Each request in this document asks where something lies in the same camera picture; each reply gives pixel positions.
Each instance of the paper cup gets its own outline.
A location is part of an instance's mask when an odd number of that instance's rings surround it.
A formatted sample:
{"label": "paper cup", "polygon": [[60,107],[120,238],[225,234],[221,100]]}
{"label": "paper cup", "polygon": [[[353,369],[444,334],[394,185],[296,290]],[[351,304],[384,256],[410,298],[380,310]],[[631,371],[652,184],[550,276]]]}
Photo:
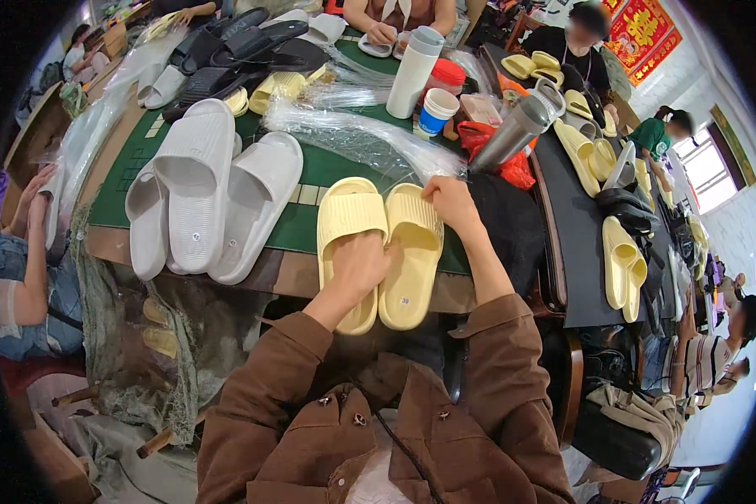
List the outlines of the paper cup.
{"label": "paper cup", "polygon": [[459,100],[453,94],[440,88],[431,88],[425,94],[423,110],[417,121],[420,131],[427,136],[435,136],[459,110]]}

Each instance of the person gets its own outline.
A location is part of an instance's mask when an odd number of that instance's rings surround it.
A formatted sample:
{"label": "person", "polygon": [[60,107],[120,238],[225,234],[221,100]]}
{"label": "person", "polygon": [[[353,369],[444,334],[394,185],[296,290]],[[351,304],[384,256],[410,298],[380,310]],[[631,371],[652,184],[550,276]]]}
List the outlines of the person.
{"label": "person", "polygon": [[23,189],[9,227],[0,231],[0,355],[11,360],[69,355],[81,349],[81,298],[76,265],[65,252],[45,262],[47,197],[53,176],[42,169]]}
{"label": "person", "polygon": [[341,238],[333,279],[302,312],[271,323],[209,408],[198,504],[574,502],[532,312],[494,253],[467,185],[434,176],[423,197],[461,238],[475,284],[477,308],[452,332],[469,356],[458,404],[432,368],[390,353],[326,394],[305,397],[333,328],[396,255],[384,251],[378,231]]}
{"label": "person", "polygon": [[722,277],[720,285],[717,286],[717,290],[720,291],[726,304],[726,311],[734,309],[736,304],[742,301],[745,296],[742,292],[742,288],[745,286],[745,273],[740,273],[736,278]]}
{"label": "person", "polygon": [[64,55],[64,62],[62,63],[65,81],[86,84],[99,75],[105,66],[110,64],[110,59],[98,51],[100,45],[95,46],[90,52],[84,53],[84,41],[88,34],[88,24],[79,25],[73,32],[70,49]]}
{"label": "person", "polygon": [[156,17],[176,12],[172,23],[174,26],[199,26],[213,20],[216,11],[221,7],[219,2],[205,0],[153,0],[151,14]]}
{"label": "person", "polygon": [[671,193],[672,186],[664,174],[664,167],[659,163],[672,143],[677,144],[692,136],[692,116],[685,110],[675,110],[666,105],[661,106],[655,117],[646,119],[627,136],[632,140],[636,156],[642,156],[649,162],[652,172],[658,178],[664,192]]}
{"label": "person", "polygon": [[591,0],[574,5],[568,13],[568,26],[540,26],[526,37],[521,46],[514,47],[513,53],[532,55],[535,51],[548,52],[561,65],[576,68],[599,95],[602,108],[610,113],[615,124],[619,124],[605,61],[593,47],[609,36],[609,11]]}
{"label": "person", "polygon": [[697,392],[695,395],[700,396],[696,406],[703,409],[711,404],[715,395],[724,395],[736,388],[736,382],[746,378],[751,374],[751,362],[745,357],[742,360],[729,365],[726,368],[726,374],[712,387]]}
{"label": "person", "polygon": [[455,0],[345,0],[344,19],[372,45],[394,44],[397,33],[431,26],[442,36],[456,25]]}
{"label": "person", "polygon": [[756,296],[746,296],[730,312],[727,338],[697,334],[691,291],[686,303],[677,345],[671,345],[669,338],[644,341],[644,390],[668,387],[676,398],[690,398],[716,384],[737,352],[756,338]]}

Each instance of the hair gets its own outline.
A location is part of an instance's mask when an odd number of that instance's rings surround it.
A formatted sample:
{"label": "hair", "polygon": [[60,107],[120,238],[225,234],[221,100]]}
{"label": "hair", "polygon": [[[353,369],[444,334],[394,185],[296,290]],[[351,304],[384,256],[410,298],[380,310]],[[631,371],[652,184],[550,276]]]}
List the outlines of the hair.
{"label": "hair", "polygon": [[669,118],[670,123],[675,123],[685,131],[688,131],[689,136],[694,133],[694,131],[692,131],[692,115],[685,110],[675,110],[670,106],[662,105],[658,108],[658,111],[655,112],[656,119],[664,120],[664,118],[669,115],[671,115]]}
{"label": "hair", "polygon": [[76,45],[76,42],[78,41],[79,37],[81,37],[81,35],[84,35],[87,32],[89,32],[88,24],[78,25],[76,30],[73,32],[73,36],[70,38],[70,47]]}
{"label": "hair", "polygon": [[742,346],[745,346],[756,339],[756,296],[753,294],[745,296],[739,305],[739,310],[745,317],[745,328],[742,334]]}
{"label": "hair", "polygon": [[568,12],[568,18],[579,21],[591,32],[599,35],[600,39],[607,41],[610,39],[610,10],[607,10],[607,13],[606,15],[599,2],[591,0],[575,3]]}

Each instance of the wooden stick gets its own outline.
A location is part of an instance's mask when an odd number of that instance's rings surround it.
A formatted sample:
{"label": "wooden stick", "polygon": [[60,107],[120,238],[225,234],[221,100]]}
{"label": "wooden stick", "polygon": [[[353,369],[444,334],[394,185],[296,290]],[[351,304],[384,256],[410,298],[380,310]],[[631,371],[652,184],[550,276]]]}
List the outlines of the wooden stick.
{"label": "wooden stick", "polygon": [[50,405],[54,408],[63,406],[65,404],[72,404],[73,402],[83,401],[84,399],[92,399],[98,397],[98,386],[93,385],[91,387],[82,388],[71,394],[63,395],[60,398],[54,398],[50,401]]}
{"label": "wooden stick", "polygon": [[[196,425],[202,423],[205,420],[206,414],[207,409],[199,411],[199,414],[196,416]],[[137,449],[137,456],[141,459],[144,459],[146,457],[154,455],[159,450],[171,444],[173,438],[174,433],[173,431],[171,431],[171,428],[164,428],[162,429],[160,434],[149,439],[143,446]]]}

